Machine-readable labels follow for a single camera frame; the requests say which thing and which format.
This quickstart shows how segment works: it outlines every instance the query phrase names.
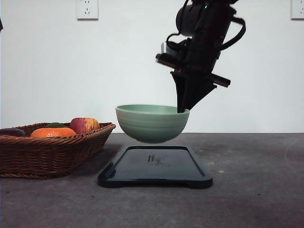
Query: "woven basket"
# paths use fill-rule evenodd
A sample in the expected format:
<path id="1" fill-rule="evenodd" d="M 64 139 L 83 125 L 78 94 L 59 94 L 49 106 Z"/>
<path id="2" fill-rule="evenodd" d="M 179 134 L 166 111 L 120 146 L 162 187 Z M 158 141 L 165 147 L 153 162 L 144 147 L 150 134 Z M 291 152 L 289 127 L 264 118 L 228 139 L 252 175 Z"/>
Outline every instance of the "woven basket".
<path id="1" fill-rule="evenodd" d="M 69 175 L 86 159 L 101 151 L 116 127 L 100 123 L 100 129 L 68 137 L 33 138 L 30 134 L 48 123 L 23 127 L 26 137 L 0 136 L 0 177 L 53 179 Z"/>

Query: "wall socket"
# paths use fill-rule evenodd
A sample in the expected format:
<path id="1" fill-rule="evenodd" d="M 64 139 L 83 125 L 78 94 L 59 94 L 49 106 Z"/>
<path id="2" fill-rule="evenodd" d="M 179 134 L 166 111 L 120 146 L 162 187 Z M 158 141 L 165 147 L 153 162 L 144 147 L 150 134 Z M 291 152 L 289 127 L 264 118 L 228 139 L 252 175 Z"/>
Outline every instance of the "wall socket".
<path id="1" fill-rule="evenodd" d="M 304 0 L 291 0 L 291 19 L 304 19 Z"/>
<path id="2" fill-rule="evenodd" d="M 98 19 L 98 0 L 75 0 L 77 19 Z"/>

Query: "black tray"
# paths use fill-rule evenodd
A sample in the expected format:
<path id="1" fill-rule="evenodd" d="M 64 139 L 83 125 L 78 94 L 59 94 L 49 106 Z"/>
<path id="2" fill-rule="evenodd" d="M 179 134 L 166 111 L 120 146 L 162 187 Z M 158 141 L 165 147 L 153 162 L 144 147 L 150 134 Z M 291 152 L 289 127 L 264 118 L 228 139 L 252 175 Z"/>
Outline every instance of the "black tray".
<path id="1" fill-rule="evenodd" d="M 212 185 L 212 176 L 189 147 L 128 146 L 99 174 L 98 184 L 106 188 L 125 184 L 187 184 L 202 189 Z"/>

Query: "table surface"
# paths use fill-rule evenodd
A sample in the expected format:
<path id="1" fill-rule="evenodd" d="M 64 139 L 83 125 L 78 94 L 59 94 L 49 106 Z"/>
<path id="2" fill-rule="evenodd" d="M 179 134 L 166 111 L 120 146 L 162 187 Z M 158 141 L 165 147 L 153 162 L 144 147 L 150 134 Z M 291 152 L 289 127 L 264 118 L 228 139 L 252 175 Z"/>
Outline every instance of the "table surface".
<path id="1" fill-rule="evenodd" d="M 183 133 L 160 145 L 191 147 L 212 187 L 98 186 L 98 174 L 127 145 L 144 144 L 113 133 L 67 177 L 0 179 L 0 227 L 304 227 L 304 133 Z"/>

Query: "bowl rim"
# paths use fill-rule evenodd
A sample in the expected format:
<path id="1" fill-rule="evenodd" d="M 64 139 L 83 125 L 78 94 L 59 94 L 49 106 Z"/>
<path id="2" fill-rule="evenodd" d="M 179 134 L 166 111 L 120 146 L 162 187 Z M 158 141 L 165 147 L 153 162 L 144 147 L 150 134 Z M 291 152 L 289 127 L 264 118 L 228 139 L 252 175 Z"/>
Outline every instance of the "bowl rim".
<path id="1" fill-rule="evenodd" d="M 190 113 L 190 110 L 189 109 L 185 109 L 185 111 L 183 113 L 174 113 L 174 114 L 166 114 L 166 113 L 151 113 L 151 112 L 138 112 L 138 111 L 132 111 L 132 110 L 125 110 L 125 109 L 122 109 L 121 107 L 123 106 L 162 106 L 162 107 L 171 107 L 171 108 L 177 108 L 175 106 L 170 106 L 170 105 L 158 105 L 158 104 L 123 104 L 123 105 L 118 105 L 116 106 L 116 110 L 119 110 L 119 111 L 123 111 L 123 112 L 126 112 L 126 113 L 136 113 L 136 114 L 149 114 L 149 115 L 185 115 L 185 114 L 189 114 Z"/>

